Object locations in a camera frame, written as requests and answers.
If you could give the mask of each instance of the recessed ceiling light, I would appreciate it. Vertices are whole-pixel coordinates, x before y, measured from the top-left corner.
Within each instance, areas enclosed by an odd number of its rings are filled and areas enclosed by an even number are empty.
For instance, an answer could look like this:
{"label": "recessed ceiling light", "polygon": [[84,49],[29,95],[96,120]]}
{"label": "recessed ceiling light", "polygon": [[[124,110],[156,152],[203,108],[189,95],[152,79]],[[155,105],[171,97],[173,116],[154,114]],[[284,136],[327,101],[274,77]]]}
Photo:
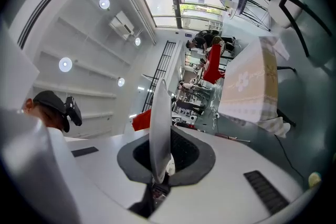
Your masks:
{"label": "recessed ceiling light", "polygon": [[99,1],[99,7],[102,9],[107,9],[110,6],[110,1],[109,0],[100,0]]}
{"label": "recessed ceiling light", "polygon": [[68,57],[63,57],[59,63],[58,67],[62,72],[69,72],[70,69],[72,68],[72,61]]}
{"label": "recessed ceiling light", "polygon": [[125,84],[125,80],[123,78],[118,78],[118,86],[122,87]]}
{"label": "recessed ceiling light", "polygon": [[140,39],[140,37],[137,37],[137,38],[135,39],[134,43],[135,43],[137,46],[139,46],[140,43],[141,43],[141,39]]}

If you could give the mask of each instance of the black vent grille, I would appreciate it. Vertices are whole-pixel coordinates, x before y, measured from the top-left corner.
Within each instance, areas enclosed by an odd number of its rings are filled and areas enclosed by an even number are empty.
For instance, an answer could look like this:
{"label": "black vent grille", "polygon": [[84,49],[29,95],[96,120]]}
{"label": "black vent grille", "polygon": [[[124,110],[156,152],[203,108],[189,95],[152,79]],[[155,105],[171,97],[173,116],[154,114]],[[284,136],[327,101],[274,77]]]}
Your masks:
{"label": "black vent grille", "polygon": [[273,215],[289,205],[288,201],[259,171],[244,174],[251,187]]}

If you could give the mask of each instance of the chair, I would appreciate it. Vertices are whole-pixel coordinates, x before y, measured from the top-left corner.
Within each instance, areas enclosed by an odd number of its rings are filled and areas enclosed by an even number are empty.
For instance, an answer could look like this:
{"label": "chair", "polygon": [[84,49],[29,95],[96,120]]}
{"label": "chair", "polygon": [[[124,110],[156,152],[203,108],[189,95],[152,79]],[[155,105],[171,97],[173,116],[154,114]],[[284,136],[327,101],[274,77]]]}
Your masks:
{"label": "chair", "polygon": [[292,26],[297,33],[305,54],[309,57],[308,48],[303,35],[296,23],[296,19],[304,10],[308,13],[327,33],[332,36],[331,31],[325,23],[301,0],[268,0],[268,11],[273,20],[283,28]]}

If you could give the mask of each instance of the white table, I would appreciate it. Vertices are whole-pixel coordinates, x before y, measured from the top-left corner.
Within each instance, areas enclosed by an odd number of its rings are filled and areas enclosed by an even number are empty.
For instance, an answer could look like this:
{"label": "white table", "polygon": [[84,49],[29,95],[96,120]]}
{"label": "white table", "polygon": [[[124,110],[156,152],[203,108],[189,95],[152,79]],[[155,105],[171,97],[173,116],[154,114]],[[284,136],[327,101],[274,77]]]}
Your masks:
{"label": "white table", "polygon": [[259,37],[227,65],[218,112],[237,123],[251,122],[286,137],[290,125],[277,114],[276,41],[274,37]]}

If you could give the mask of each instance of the air conditioner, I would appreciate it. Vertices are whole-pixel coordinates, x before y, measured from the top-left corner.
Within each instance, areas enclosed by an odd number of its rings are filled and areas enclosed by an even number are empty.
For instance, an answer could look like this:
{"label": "air conditioner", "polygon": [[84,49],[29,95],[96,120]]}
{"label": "air conditioner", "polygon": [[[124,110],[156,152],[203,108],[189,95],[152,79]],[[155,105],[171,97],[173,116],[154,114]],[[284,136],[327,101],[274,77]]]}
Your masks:
{"label": "air conditioner", "polygon": [[125,40],[127,40],[129,36],[134,35],[134,26],[131,24],[130,20],[128,20],[124,12],[119,12],[109,25]]}

